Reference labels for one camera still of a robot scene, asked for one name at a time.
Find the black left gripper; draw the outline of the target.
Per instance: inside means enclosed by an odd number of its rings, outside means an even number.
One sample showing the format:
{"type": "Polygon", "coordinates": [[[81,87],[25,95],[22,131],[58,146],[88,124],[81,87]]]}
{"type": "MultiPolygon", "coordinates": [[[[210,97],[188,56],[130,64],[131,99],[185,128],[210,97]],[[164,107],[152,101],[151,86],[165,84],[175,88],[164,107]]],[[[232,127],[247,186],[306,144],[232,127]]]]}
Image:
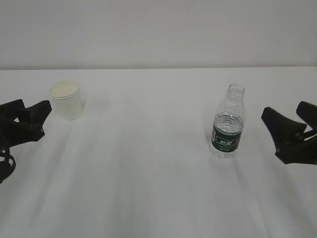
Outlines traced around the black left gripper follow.
{"type": "Polygon", "coordinates": [[[43,125],[52,111],[48,100],[25,108],[18,99],[0,106],[0,182],[12,175],[16,168],[10,148],[37,142],[44,135],[43,125]]]}

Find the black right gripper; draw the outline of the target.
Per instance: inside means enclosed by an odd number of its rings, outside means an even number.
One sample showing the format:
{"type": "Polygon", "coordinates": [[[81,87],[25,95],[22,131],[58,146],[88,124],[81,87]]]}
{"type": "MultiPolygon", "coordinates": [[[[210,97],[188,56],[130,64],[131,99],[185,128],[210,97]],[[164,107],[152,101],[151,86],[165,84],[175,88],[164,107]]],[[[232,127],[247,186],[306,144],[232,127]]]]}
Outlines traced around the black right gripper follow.
{"type": "Polygon", "coordinates": [[[263,110],[261,119],[274,139],[275,155],[284,164],[317,164],[317,107],[301,101],[297,115],[307,125],[291,120],[271,107],[263,110]]]}

